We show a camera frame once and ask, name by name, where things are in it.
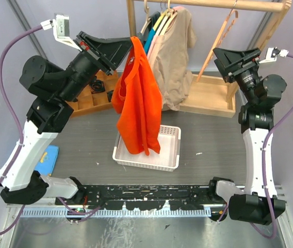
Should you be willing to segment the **orange t shirt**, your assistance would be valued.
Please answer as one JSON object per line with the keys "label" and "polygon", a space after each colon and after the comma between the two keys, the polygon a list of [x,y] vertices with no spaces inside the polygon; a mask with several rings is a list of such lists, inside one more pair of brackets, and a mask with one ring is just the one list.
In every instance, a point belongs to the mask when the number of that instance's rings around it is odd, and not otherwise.
{"label": "orange t shirt", "polygon": [[131,154],[160,153],[158,133],[162,98],[144,48],[137,37],[116,83],[112,106],[120,114],[117,129]]}

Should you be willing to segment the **wooden hanger with metal hook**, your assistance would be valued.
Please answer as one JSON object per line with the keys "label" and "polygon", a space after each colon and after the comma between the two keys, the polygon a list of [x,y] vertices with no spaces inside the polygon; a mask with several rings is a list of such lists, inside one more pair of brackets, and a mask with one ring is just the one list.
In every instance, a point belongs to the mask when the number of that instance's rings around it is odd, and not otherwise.
{"label": "wooden hanger with metal hook", "polygon": [[[225,39],[225,37],[227,36],[227,34],[231,30],[231,28],[234,26],[236,20],[238,19],[238,17],[239,17],[238,11],[234,9],[234,7],[236,6],[237,2],[238,2],[238,0],[235,0],[230,13],[225,18],[225,20],[224,20],[224,22],[223,22],[223,24],[222,24],[222,26],[221,26],[218,34],[217,34],[217,37],[214,40],[214,43],[213,43],[213,45],[211,47],[211,50],[210,50],[209,54],[207,55],[206,60],[205,60],[203,66],[202,66],[202,68],[201,68],[201,70],[200,70],[200,72],[199,72],[199,74],[197,76],[197,79],[196,79],[197,82],[200,80],[203,72],[205,71],[205,69],[207,68],[209,62],[211,61],[211,59],[213,57],[213,54],[214,54],[213,49],[219,47],[222,44],[223,40]],[[230,23],[230,25],[227,27],[226,31],[224,31],[224,29],[228,25],[229,20],[231,19],[232,15],[235,15],[235,16],[232,19],[232,22]]]}

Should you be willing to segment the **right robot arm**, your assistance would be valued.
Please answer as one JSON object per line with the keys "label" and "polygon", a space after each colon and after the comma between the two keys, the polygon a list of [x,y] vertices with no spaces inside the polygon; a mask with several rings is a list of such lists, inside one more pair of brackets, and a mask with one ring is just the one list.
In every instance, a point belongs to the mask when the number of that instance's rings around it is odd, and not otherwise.
{"label": "right robot arm", "polygon": [[232,220],[269,225],[285,211],[278,199],[272,176],[271,142],[273,108],[286,89],[277,75],[258,75],[260,49],[233,51],[214,48],[215,64],[226,83],[237,83],[247,103],[240,109],[238,122],[246,148],[247,177],[244,189],[233,180],[214,177],[209,182],[208,199],[227,203]]}

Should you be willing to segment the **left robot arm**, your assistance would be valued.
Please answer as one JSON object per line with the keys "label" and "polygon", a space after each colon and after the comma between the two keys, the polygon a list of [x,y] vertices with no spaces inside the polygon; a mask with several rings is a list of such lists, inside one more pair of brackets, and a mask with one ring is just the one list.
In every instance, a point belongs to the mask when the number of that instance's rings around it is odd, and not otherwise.
{"label": "left robot arm", "polygon": [[78,205],[85,200],[86,189],[75,177],[45,176],[36,171],[36,165],[73,114],[70,102],[77,101],[99,71],[113,74],[133,44],[129,37],[103,39],[85,32],[74,43],[79,52],[66,69],[38,55],[23,67],[20,83],[36,99],[26,115],[23,139],[0,169],[0,195],[5,203],[30,205],[60,197]]}

